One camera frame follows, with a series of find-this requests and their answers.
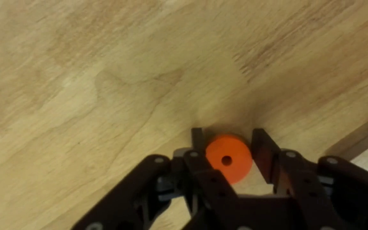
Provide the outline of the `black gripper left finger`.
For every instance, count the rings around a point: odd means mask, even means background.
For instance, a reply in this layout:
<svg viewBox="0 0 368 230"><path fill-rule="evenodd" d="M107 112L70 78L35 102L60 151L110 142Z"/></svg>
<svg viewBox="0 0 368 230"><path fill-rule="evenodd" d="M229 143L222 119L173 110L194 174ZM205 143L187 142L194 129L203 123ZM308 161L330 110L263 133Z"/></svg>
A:
<svg viewBox="0 0 368 230"><path fill-rule="evenodd" d="M72 230L150 230L183 198L190 220L185 230L235 230L236 194L206 158L206 134L192 129L192 146L173 158L150 155L87 211Z"/></svg>

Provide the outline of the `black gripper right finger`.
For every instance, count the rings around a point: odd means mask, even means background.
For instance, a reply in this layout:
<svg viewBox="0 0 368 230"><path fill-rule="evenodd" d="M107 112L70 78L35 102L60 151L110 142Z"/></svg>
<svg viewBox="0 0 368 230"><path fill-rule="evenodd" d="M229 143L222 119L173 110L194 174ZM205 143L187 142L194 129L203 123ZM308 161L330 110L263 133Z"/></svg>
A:
<svg viewBox="0 0 368 230"><path fill-rule="evenodd" d="M312 162L252 132L253 160L272 193L251 201L256 230L368 230L368 170L341 157Z"/></svg>

